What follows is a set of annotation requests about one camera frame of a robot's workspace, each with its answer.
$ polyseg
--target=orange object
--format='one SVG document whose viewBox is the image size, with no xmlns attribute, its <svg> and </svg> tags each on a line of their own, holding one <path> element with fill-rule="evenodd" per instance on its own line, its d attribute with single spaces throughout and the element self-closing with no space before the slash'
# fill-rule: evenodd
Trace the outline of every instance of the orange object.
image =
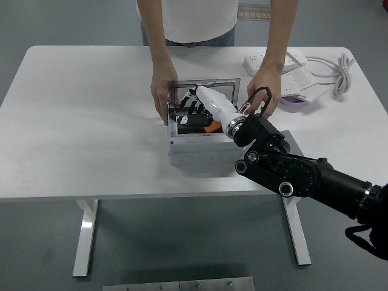
<svg viewBox="0 0 388 291">
<path fill-rule="evenodd" d="M 221 127 L 222 127 L 221 123 L 213 120 L 212 124 L 208 127 L 205 127 L 204 129 L 207 133 L 212 133 L 220 129 Z"/>
</svg>

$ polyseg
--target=human arm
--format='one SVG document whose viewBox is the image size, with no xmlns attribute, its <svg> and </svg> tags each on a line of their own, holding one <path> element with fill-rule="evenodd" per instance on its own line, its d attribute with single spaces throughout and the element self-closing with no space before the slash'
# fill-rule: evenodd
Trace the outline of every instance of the human arm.
<svg viewBox="0 0 388 291">
<path fill-rule="evenodd" d="M 266 118 L 272 115 L 280 102 L 280 76 L 284 68 L 287 45 L 297 8 L 298 0 L 271 0 L 271 19 L 266 55 L 260 69 L 247 86 L 248 96 L 262 86 L 271 90 L 272 100 L 263 114 Z M 261 102 L 266 100 L 266 93 L 260 91 L 245 113 L 256 111 Z"/>
<path fill-rule="evenodd" d="M 161 0 L 137 0 L 145 32 L 150 46 L 153 64 L 151 94 L 155 109 L 162 118 L 164 125 L 168 124 L 168 81 L 178 79 L 176 70 L 164 37 Z"/>
</svg>

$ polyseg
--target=wrist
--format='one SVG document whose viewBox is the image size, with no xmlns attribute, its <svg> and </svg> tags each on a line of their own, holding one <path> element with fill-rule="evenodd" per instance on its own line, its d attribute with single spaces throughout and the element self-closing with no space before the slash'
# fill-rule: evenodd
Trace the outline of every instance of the wrist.
<svg viewBox="0 0 388 291">
<path fill-rule="evenodd" d="M 167 47 L 158 47 L 153 49 L 150 47 L 153 64 L 166 64 L 171 62 L 170 52 Z"/>
<path fill-rule="evenodd" d="M 272 71 L 274 73 L 281 74 L 284 68 L 284 58 L 277 58 L 277 59 L 266 59 L 264 58 L 263 62 L 261 63 L 261 68 L 265 69 L 266 71 Z"/>
<path fill-rule="evenodd" d="M 155 70 L 170 70 L 171 68 L 174 68 L 174 64 L 171 60 L 171 58 L 160 58 L 156 60 L 152 60 L 153 69 Z"/>
</svg>

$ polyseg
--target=white power strip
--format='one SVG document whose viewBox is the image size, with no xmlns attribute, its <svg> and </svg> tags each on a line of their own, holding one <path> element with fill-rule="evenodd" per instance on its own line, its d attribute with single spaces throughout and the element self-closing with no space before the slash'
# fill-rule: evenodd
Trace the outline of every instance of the white power strip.
<svg viewBox="0 0 388 291">
<path fill-rule="evenodd" d="M 290 76 L 298 85 L 299 90 L 304 90 L 318 83 L 318 79 L 306 67 L 294 69 L 284 75 Z"/>
<path fill-rule="evenodd" d="M 301 93 L 298 85 L 291 76 L 281 75 L 280 97 L 296 96 Z"/>
<path fill-rule="evenodd" d="M 260 69 L 261 63 L 266 53 L 257 53 L 254 55 L 247 55 L 242 64 L 244 70 L 247 71 L 248 75 L 253 77 Z M 287 51 L 286 58 L 284 60 L 283 73 L 297 69 L 307 64 L 307 59 L 304 57 L 302 52 L 297 48 L 290 48 Z"/>
<path fill-rule="evenodd" d="M 314 85 L 304 90 L 301 90 L 301 93 L 298 96 L 293 96 L 296 99 L 311 103 L 315 101 L 319 96 L 328 91 L 329 86 L 324 85 Z"/>
</svg>

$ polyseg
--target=person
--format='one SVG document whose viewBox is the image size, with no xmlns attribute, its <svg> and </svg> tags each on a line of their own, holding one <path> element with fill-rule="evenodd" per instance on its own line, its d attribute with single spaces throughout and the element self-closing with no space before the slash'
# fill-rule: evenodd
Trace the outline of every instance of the person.
<svg viewBox="0 0 388 291">
<path fill-rule="evenodd" d="M 168 125 L 167 82 L 178 80 L 178 75 L 167 46 L 234 45 L 238 0 L 137 0 L 137 5 L 153 63 L 151 94 L 156 111 Z M 298 0 L 271 0 L 266 54 L 247 86 L 248 96 L 262 86 L 271 90 L 266 118 L 280 101 L 280 76 L 297 7 Z M 245 114 L 254 113 L 267 98 L 264 91 L 258 92 Z"/>
</svg>

